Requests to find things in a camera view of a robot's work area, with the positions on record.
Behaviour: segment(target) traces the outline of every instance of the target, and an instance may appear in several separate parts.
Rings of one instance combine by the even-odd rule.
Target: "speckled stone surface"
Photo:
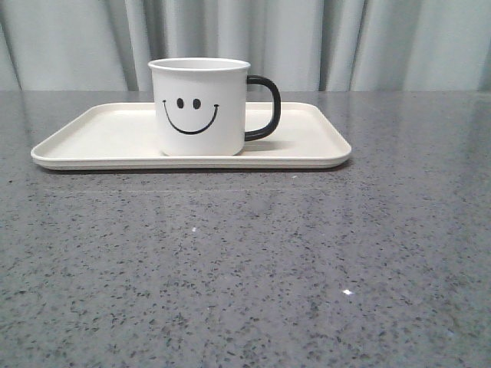
[[[283,94],[353,146],[337,169],[32,163],[151,99],[0,93],[0,366],[491,366],[491,94]]]

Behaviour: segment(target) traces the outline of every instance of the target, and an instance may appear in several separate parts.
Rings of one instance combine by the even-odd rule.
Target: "tray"
[[[248,102],[246,129],[270,119],[271,103]],[[165,156],[157,147],[153,103],[92,107],[31,151],[35,163],[54,170],[181,168],[328,168],[346,161],[351,146],[321,111],[282,103],[273,134],[246,142],[235,156]]]

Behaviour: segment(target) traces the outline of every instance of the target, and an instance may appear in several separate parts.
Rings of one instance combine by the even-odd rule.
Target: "black handle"
[[[267,87],[273,95],[273,116],[271,121],[264,128],[253,130],[251,132],[245,132],[245,141],[260,140],[273,133],[278,126],[279,117],[282,113],[282,99],[279,96],[278,88],[276,84],[268,78],[261,77],[260,75],[248,75],[247,84],[261,84]]]

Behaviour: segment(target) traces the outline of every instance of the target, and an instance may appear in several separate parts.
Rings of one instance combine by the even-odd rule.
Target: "curtain fold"
[[[0,90],[151,90],[149,60],[193,56],[280,90],[489,90],[490,19],[490,0],[0,0]]]

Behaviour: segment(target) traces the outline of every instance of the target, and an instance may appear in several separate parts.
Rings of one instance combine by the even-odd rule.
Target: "mug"
[[[154,60],[153,97],[158,140],[168,156],[231,156],[244,142],[278,126],[281,98],[275,84],[247,75],[250,63],[212,57]],[[245,131],[247,84],[261,84],[273,96],[272,118],[262,129]]]

